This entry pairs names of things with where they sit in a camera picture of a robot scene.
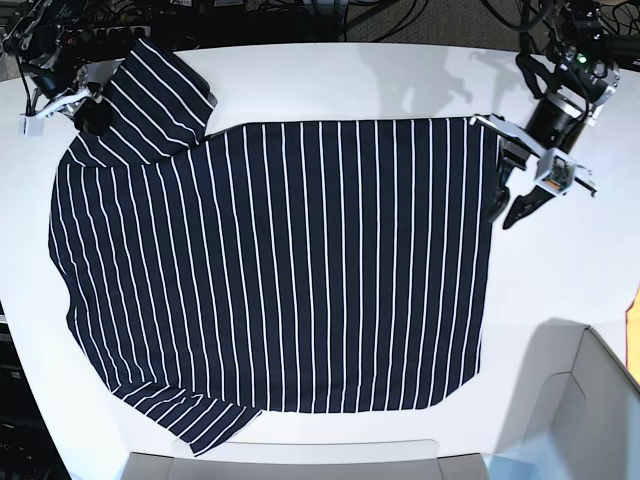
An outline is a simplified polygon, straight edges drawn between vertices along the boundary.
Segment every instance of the cable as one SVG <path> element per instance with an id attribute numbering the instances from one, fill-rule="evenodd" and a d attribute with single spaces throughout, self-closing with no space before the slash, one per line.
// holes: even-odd
<path id="1" fill-rule="evenodd" d="M 539 10 L 536 10 L 535 8 L 533 8 L 532 6 L 529 6 L 529 10 L 531 10 L 535 15 L 538 14 Z M 553 30 L 553 27 L 551 26 L 551 24 L 549 23 L 549 21 L 546 18 L 542 19 L 542 23 L 544 24 L 545 27 L 547 27 L 549 30 Z"/>
<path id="2" fill-rule="evenodd" d="M 520 18 L 522 19 L 523 15 L 525 15 L 522 0 L 518 0 L 517 5 L 518 5 L 518 11 L 520 12 Z M 531 7 L 530 3 L 528 3 L 527 5 L 528 5 L 528 9 L 533 11 L 533 13 L 538 13 L 533 7 Z M 543 23 L 546 25 L 547 28 L 551 29 L 551 25 L 549 25 L 549 22 L 547 22 L 546 20 L 543 20 Z M 541 52 L 540 52 L 540 49 L 538 48 L 538 44 L 536 43 L 536 39 L 533 38 L 533 35 L 531 35 L 531 33 L 529 32 L 526 32 L 525 34 L 527 36 L 527 42 L 528 42 L 527 45 L 533 49 L 534 54 L 540 55 Z"/>
<path id="3" fill-rule="evenodd" d="M 391 35 L 395 35 L 396 33 L 401 32 L 402 30 L 406 29 L 407 27 L 409 27 L 410 25 L 414 24 L 418 18 L 420 18 L 420 16 L 424 13 L 424 11 L 427 9 L 427 5 L 429 5 L 429 0 L 425 0 L 424 4 L 422 5 L 422 7 L 420 8 L 420 10 L 418 10 L 418 13 L 416 13 L 416 16 L 413 17 L 411 20 L 409 20 L 406 24 L 404 24 L 402 27 L 398 28 L 396 31 L 394 31 Z"/>
<path id="4" fill-rule="evenodd" d="M 549 12 L 551 12 L 551 10 L 553 9 L 554 0 L 544 0 L 544 2 L 545 3 L 540 8 L 540 11 L 531 20 L 529 20 L 526 23 L 522 23 L 520 25 L 514 25 L 513 23 L 509 22 L 502 15 L 498 13 L 498 11 L 493 7 L 493 5 L 489 3 L 489 0 L 480 0 L 480 3 L 482 3 L 482 5 L 484 5 L 484 7 L 487 10 L 489 10 L 489 13 L 493 15 L 496 18 L 496 20 L 498 20 L 502 25 L 504 25 L 508 29 L 518 33 L 528 32 L 533 27 L 541 23 L 545 19 L 545 17 L 549 14 Z"/>
<path id="5" fill-rule="evenodd" d="M 27 116 L 31 115 L 31 94 L 29 93 L 29 86 L 27 85 L 27 79 L 24 76 L 24 72 L 22 71 L 22 62 L 20 61 L 20 57 L 16 56 L 16 63 L 18 64 L 18 72 L 20 72 L 20 78 L 22 79 L 22 84 L 24 85 L 24 91 L 27 94 L 27 106 L 24 109 L 24 113 Z"/>
<path id="6" fill-rule="evenodd" d="M 608 18 L 608 20 L 615 22 L 616 23 L 616 33 L 617 34 L 622 34 L 622 32 L 620 31 L 620 27 L 625 27 L 627 29 L 626 35 L 631 35 L 633 30 L 637 30 L 637 27 L 634 27 L 634 20 L 636 20 L 636 18 L 633 16 L 633 13 L 631 12 L 631 9 L 629 7 L 629 3 L 630 2 L 625 2 L 625 3 L 621 3 L 619 5 L 614 6 L 611 9 L 611 15 L 613 16 L 613 18 Z M 620 20 L 620 18 L 618 18 L 618 11 L 622 10 L 624 12 L 624 14 L 628 17 L 628 19 L 630 20 L 630 23 L 624 23 L 623 21 Z"/>
<path id="7" fill-rule="evenodd" d="M 77 17 L 73 17 L 73 18 L 70 18 L 68 20 L 61 20 L 61 21 L 58 21 L 58 22 L 51 22 L 51 23 L 47 23 L 45 25 L 40 25 L 40 26 L 34 28 L 33 31 L 35 32 L 37 30 L 42 30 L 43 28 L 48 28 L 48 27 L 51 27 L 53 25 L 70 25 L 70 24 L 73 24 L 76 21 L 78 21 L 79 19 L 81 19 L 83 17 L 86 17 L 87 15 L 91 15 L 91 14 L 96 13 L 98 10 L 100 10 L 104 6 L 104 3 L 105 3 L 105 1 L 102 0 L 101 2 L 98 2 L 98 5 L 95 8 L 92 8 L 91 10 L 83 12 L 80 15 L 78 15 Z"/>
<path id="8" fill-rule="evenodd" d="M 349 16 L 349 4 L 347 3 L 347 7 L 344 10 L 344 16 L 342 17 L 342 40 L 344 42 L 348 42 L 349 38 L 347 37 L 347 17 Z"/>
<path id="9" fill-rule="evenodd" d="M 601 12 L 602 14 L 600 15 L 600 23 L 603 26 L 603 28 L 610 33 L 611 35 L 617 35 L 620 33 L 620 25 L 616 25 L 616 27 L 614 28 L 613 25 L 611 25 L 609 22 L 615 22 L 612 18 L 609 18 L 607 16 L 604 15 L 604 12 Z"/>
<path id="10" fill-rule="evenodd" d="M 349 2 L 349 5 L 353 5 L 355 7 L 373 7 L 375 5 L 388 1 L 389 0 L 371 0 L 370 2 L 367 2 L 366 0 L 354 0 L 352 2 Z"/>
<path id="11" fill-rule="evenodd" d="M 373 40 L 373 42 L 381 42 L 385 38 L 388 38 L 391 35 L 395 35 L 396 33 L 398 33 L 401 30 L 404 30 L 407 27 L 407 25 L 405 25 L 403 27 L 400 27 L 400 26 L 404 23 L 404 21 L 407 18 L 409 18 L 409 16 L 411 16 L 411 14 L 413 13 L 413 11 L 415 10 L 417 5 L 418 5 L 418 0 L 413 0 L 411 2 L 411 7 L 409 7 L 409 10 L 407 11 L 407 13 L 405 13 L 404 17 L 402 17 L 400 19 L 400 21 L 398 23 L 396 23 L 391 30 L 389 30 L 387 33 L 385 33 L 381 37 L 376 38 L 375 40 Z"/>

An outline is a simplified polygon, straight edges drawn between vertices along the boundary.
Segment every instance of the black cable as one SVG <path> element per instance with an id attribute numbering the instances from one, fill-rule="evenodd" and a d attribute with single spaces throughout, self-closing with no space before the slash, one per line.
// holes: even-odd
<path id="1" fill-rule="evenodd" d="M 520 9 L 520 23 L 525 23 L 529 20 L 531 15 L 531 1 L 526 0 L 526 3 L 521 2 L 522 8 Z M 531 52 L 531 39 L 532 36 L 529 32 L 520 32 L 520 52 L 529 54 Z"/>
<path id="2" fill-rule="evenodd" d="M 418 10 L 418 13 L 416 13 L 416 15 L 411 20 L 409 20 L 406 24 L 404 24 L 401 27 L 397 28 L 393 32 L 390 32 L 390 33 L 386 34 L 386 37 L 389 37 L 391 35 L 395 35 L 396 33 L 399 33 L 402 30 L 406 29 L 410 25 L 413 25 L 418 20 L 418 18 L 420 18 L 420 16 L 424 13 L 424 11 L 427 9 L 427 5 L 429 5 L 429 1 L 430 0 L 425 0 L 425 2 L 422 5 L 422 7 L 420 7 L 420 10 Z"/>
<path id="3" fill-rule="evenodd" d="M 518 0 L 517 2 L 518 5 L 518 12 L 520 13 L 520 18 L 521 18 L 521 23 L 523 21 L 525 21 L 525 19 L 529 18 L 529 15 L 524 13 L 524 7 L 523 7 L 523 1 L 522 0 Z M 529 2 L 528 4 L 528 9 L 531 10 L 533 13 L 538 13 L 533 7 L 531 7 L 531 2 Z M 543 20 L 543 23 L 546 25 L 547 28 L 551 29 L 551 25 L 549 24 L 549 22 L 547 22 L 546 20 Z M 526 33 L 527 37 L 528 37 L 528 46 L 531 47 L 533 49 L 533 53 L 536 55 L 540 55 L 540 49 L 538 48 L 538 44 L 536 43 L 536 39 L 533 38 L 533 35 L 531 35 L 531 33 L 527 32 Z"/>
<path id="4" fill-rule="evenodd" d="M 624 13 L 627 14 L 627 16 L 629 17 L 629 20 L 633 21 L 636 17 L 633 16 L 633 12 L 631 11 L 631 8 L 629 8 L 629 4 L 628 3 L 622 3 L 621 5 L 623 7 L 625 7 Z"/>
<path id="5" fill-rule="evenodd" d="M 24 85 L 24 91 L 27 94 L 27 106 L 25 107 L 24 113 L 27 116 L 31 115 L 31 94 L 29 93 L 29 86 L 27 85 L 27 79 L 24 76 L 24 72 L 22 71 L 22 63 L 20 62 L 20 57 L 16 56 L 16 63 L 18 64 L 18 72 L 20 72 L 20 78 L 22 79 L 22 85 Z"/>
<path id="6" fill-rule="evenodd" d="M 613 13 L 613 10 L 611 10 L 610 14 L 611 14 L 611 16 L 612 16 L 613 18 L 612 18 L 612 17 L 607 16 L 606 14 L 605 14 L 605 15 L 603 15 L 601 18 L 604 18 L 604 19 L 606 19 L 607 21 L 609 21 L 609 22 L 613 22 L 613 23 L 615 23 L 615 24 L 616 24 L 616 28 L 615 28 L 615 30 L 616 30 L 616 35 L 621 35 L 621 34 L 622 34 L 622 32 L 621 32 L 621 30 L 620 30 L 620 28 L 621 28 L 621 27 L 626 27 L 628 30 L 631 28 L 631 25 L 627 25 L 626 23 L 621 22 L 621 21 L 620 21 L 620 19 L 617 17 L 617 15 L 615 15 L 615 14 Z"/>
<path id="7" fill-rule="evenodd" d="M 367 2 L 363 0 L 354 0 L 352 2 L 349 2 L 349 5 L 353 5 L 355 7 L 373 7 L 375 5 L 378 5 L 380 3 L 385 3 L 388 1 L 389 0 L 372 0 L 370 2 Z"/>
<path id="8" fill-rule="evenodd" d="M 347 3 L 347 7 L 344 10 L 344 16 L 342 17 L 342 40 L 344 42 L 348 42 L 349 38 L 347 37 L 347 17 L 349 16 L 349 4 Z"/>
<path id="9" fill-rule="evenodd" d="M 625 7 L 625 6 L 626 6 L 626 7 L 627 7 L 627 9 L 628 9 L 628 8 L 629 8 L 629 7 L 628 7 L 628 5 L 627 5 L 628 3 L 629 3 L 629 2 L 624 2 L 624 3 L 621 3 L 621 4 L 616 5 L 615 7 L 613 7 L 613 8 L 611 9 L 611 15 L 613 15 L 614 21 L 615 21 L 615 22 L 616 22 L 616 24 L 618 25 L 618 31 L 620 31 L 620 26 L 627 27 L 627 35 L 631 35 L 631 31 L 632 31 L 632 29 L 633 29 L 633 27 L 632 27 L 631 25 L 632 25 L 632 23 L 633 23 L 633 22 L 632 22 L 632 23 L 629 23 L 629 24 L 626 24 L 626 23 L 622 22 L 622 21 L 618 18 L 618 11 L 619 11 L 619 10 L 622 10 L 622 7 Z M 633 15 L 632 15 L 632 14 L 630 14 L 628 10 L 627 10 L 627 11 L 622 10 L 622 11 L 623 11 L 623 12 L 625 13 L 625 15 L 629 18 L 629 20 L 633 20 Z"/>
<path id="10" fill-rule="evenodd" d="M 346 30 L 351 30 L 357 27 L 361 23 L 366 22 L 370 18 L 382 13 L 384 10 L 390 8 L 393 4 L 398 3 L 399 0 L 385 0 L 384 2 L 376 2 L 371 8 L 367 8 L 363 13 L 355 18 L 350 19 L 345 26 Z"/>
<path id="11" fill-rule="evenodd" d="M 389 30 L 387 33 L 385 33 L 381 37 L 376 38 L 375 40 L 373 40 L 373 42 L 381 42 L 385 38 L 388 38 L 391 35 L 395 35 L 396 33 L 398 33 L 401 30 L 404 30 L 406 28 L 406 26 L 401 27 L 401 25 L 404 23 L 404 21 L 407 18 L 409 18 L 411 16 L 411 14 L 413 13 L 413 11 L 415 10 L 415 8 L 417 6 L 418 6 L 418 0 L 413 0 L 411 2 L 411 7 L 409 7 L 409 10 L 407 11 L 407 13 L 405 13 L 404 17 L 402 17 L 400 19 L 400 21 L 398 23 L 396 23 L 391 30 Z"/>
<path id="12" fill-rule="evenodd" d="M 105 0 L 102 0 L 102 1 L 98 2 L 98 5 L 95 8 L 92 8 L 91 10 L 87 10 L 86 12 L 82 12 L 77 17 L 73 17 L 73 18 L 70 18 L 68 20 L 61 20 L 61 21 L 58 21 L 58 22 L 51 22 L 51 23 L 47 23 L 45 25 L 40 25 L 40 26 L 34 28 L 33 31 L 35 32 L 37 30 L 41 30 L 43 28 L 48 28 L 48 27 L 51 27 L 53 25 L 71 25 L 71 24 L 77 22 L 78 20 L 80 20 L 81 18 L 84 18 L 84 17 L 86 17 L 88 15 L 92 15 L 92 14 L 96 13 L 98 10 L 100 10 L 101 8 L 104 7 L 104 4 L 105 4 Z"/>
<path id="13" fill-rule="evenodd" d="M 611 26 L 609 22 L 606 21 L 604 17 L 600 17 L 600 20 L 601 20 L 602 28 L 604 28 L 607 31 L 607 33 L 610 33 L 611 35 L 616 35 L 615 29 Z"/>
<path id="14" fill-rule="evenodd" d="M 529 6 L 529 9 L 534 13 L 534 15 L 537 15 L 537 14 L 538 14 L 538 12 L 539 12 L 538 10 L 536 10 L 535 8 L 533 8 L 532 6 Z M 548 21 L 546 18 L 544 18 L 544 19 L 542 20 L 542 23 L 543 23 L 543 24 L 544 24 L 544 26 L 545 26 L 545 27 L 547 27 L 549 30 L 553 30 L 553 27 L 551 26 L 551 24 L 549 23 L 549 21 Z"/>
<path id="15" fill-rule="evenodd" d="M 480 0 L 480 3 L 484 5 L 484 7 L 489 10 L 489 13 L 493 15 L 496 20 L 498 20 L 502 25 L 513 30 L 518 33 L 528 32 L 533 27 L 541 23 L 545 17 L 551 12 L 554 5 L 554 0 L 545 0 L 544 4 L 540 8 L 540 11 L 528 22 L 522 23 L 520 25 L 514 25 L 513 23 L 506 20 L 502 15 L 498 13 L 498 11 L 489 3 L 489 0 Z"/>

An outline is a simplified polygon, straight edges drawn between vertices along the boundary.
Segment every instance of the fabric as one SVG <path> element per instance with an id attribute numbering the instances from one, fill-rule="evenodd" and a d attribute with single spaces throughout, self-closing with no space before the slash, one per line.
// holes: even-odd
<path id="1" fill-rule="evenodd" d="M 497 138 L 468 119 L 205 139 L 193 72 L 141 40 L 51 207 L 69 328 L 196 455 L 262 410 L 426 408 L 480 368 Z"/>

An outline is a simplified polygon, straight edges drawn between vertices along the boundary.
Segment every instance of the shirt sleeve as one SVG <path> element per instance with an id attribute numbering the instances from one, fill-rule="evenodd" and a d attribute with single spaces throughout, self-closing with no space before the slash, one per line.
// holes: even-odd
<path id="1" fill-rule="evenodd" d="M 122 385 L 113 394 L 187 442 L 195 456 L 226 442 L 261 413 L 151 382 Z"/>
<path id="2" fill-rule="evenodd" d="M 84 132 L 62 161 L 85 167 L 152 164 L 204 140 L 216 104 L 209 85 L 184 61 L 141 38 L 103 89 L 109 129 Z"/>

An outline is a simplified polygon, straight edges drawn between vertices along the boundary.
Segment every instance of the white tabletop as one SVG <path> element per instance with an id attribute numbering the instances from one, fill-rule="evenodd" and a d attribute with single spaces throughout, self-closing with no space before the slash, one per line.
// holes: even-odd
<path id="1" fill-rule="evenodd" d="M 308 44 L 180 56 L 219 99 L 208 133 L 246 122 L 474 113 L 524 125 L 535 106 L 514 54 L 505 52 Z M 406 444 L 415 458 L 491 453 L 524 432 L 542 382 L 570 370 L 575 328 L 564 324 L 543 336 L 536 368 L 526 370 L 529 393 L 521 394 L 523 359 L 533 339 L 539 343 L 541 325 L 595 325 L 624 360 L 625 310 L 640 278 L 639 99 L 640 76 L 624 72 L 598 124 L 573 151 L 594 171 L 601 188 L 595 200 L 576 189 L 509 231 L 501 222 L 494 228 L 480 375 L 423 411 L 264 413 L 202 458 L 313 463 L 313 454 L 290 445 L 400 441 L 418 441 Z M 108 393 L 67 330 L 69 296 L 49 260 L 47 235 L 56 166 L 75 132 L 57 117 L 47 121 L 44 137 L 21 138 L 16 123 L 24 103 L 18 80 L 0 84 L 0 299 L 49 430 L 78 478 L 117 478 L 129 452 L 190 458 L 185 444 Z M 514 173 L 513 197 L 531 190 L 532 170 Z M 387 447 L 376 450 L 378 461 L 402 457 Z"/>

